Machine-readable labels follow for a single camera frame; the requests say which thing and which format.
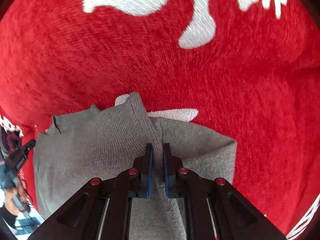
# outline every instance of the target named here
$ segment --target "red screw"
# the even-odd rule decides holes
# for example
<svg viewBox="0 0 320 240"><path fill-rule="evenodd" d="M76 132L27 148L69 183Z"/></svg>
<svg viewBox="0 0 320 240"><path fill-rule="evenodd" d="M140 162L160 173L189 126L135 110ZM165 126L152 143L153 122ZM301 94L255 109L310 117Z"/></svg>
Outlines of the red screw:
<svg viewBox="0 0 320 240"><path fill-rule="evenodd" d="M186 175L189 172L189 170L187 168L180 168L179 169L179 173L182 175Z"/></svg>
<svg viewBox="0 0 320 240"><path fill-rule="evenodd" d="M99 178L93 178L93 179L90 180L90 184L92 186L97 186L97 185L100 184L100 179Z"/></svg>
<svg viewBox="0 0 320 240"><path fill-rule="evenodd" d="M224 178L216 178L216 183L220 186L225 185L227 182Z"/></svg>
<svg viewBox="0 0 320 240"><path fill-rule="evenodd" d="M136 169L136 168L131 168L131 169L128 170L128 173L129 173L130 175L136 175L136 174L138 173L138 169Z"/></svg>

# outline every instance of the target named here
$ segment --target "human hand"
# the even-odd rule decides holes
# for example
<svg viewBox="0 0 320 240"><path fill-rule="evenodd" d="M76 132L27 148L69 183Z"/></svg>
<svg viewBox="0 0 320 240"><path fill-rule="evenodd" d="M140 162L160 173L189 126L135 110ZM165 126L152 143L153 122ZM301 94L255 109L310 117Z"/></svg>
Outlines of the human hand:
<svg viewBox="0 0 320 240"><path fill-rule="evenodd" d="M17 179L19 182L18 188L7 189L4 193L4 206L14 216L18 216L20 211L12 201L13 196L19 194L21 202L24 202L24 203L27 202L27 192L23 187L23 185L21 184L20 178L17 177Z"/></svg>

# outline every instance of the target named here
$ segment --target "black sleeve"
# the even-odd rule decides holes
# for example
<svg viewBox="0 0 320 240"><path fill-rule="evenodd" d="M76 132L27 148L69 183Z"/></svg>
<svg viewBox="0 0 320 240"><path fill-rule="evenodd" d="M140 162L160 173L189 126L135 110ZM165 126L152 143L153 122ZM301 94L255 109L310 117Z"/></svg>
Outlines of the black sleeve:
<svg viewBox="0 0 320 240"><path fill-rule="evenodd" d="M15 222L16 222L16 216L15 215L12 215L6 208L5 206L3 205L3 207L0 208L0 214L2 215L4 221L7 222L7 224L9 226L11 226L12 228L16 228L14 226Z"/></svg>

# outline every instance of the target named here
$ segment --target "red blanket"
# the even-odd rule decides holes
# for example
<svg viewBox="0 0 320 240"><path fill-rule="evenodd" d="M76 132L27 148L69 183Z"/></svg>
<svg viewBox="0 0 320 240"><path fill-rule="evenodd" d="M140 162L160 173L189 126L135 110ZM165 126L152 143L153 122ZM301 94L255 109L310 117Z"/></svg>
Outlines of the red blanket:
<svg viewBox="0 0 320 240"><path fill-rule="evenodd" d="M0 114L27 140L137 91L234 138L235 187L287 233L320 193L319 41L299 0L15 0ZM35 200L32 159L24 174Z"/></svg>

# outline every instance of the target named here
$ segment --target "folded sweater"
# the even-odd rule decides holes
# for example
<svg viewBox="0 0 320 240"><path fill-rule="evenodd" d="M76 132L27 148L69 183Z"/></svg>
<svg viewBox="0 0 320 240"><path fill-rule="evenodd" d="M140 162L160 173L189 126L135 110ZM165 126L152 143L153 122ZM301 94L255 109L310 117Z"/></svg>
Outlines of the folded sweater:
<svg viewBox="0 0 320 240"><path fill-rule="evenodd" d="M95 106L75 114L54 116L50 129L38 136L34 173L39 212L53 214L88 180L116 177L154 149L151 198L133 199L130 239L186 239L182 200L164 193L162 145L201 177L232 182L236 142L188 122L149 118L138 93L125 103L99 111Z"/></svg>

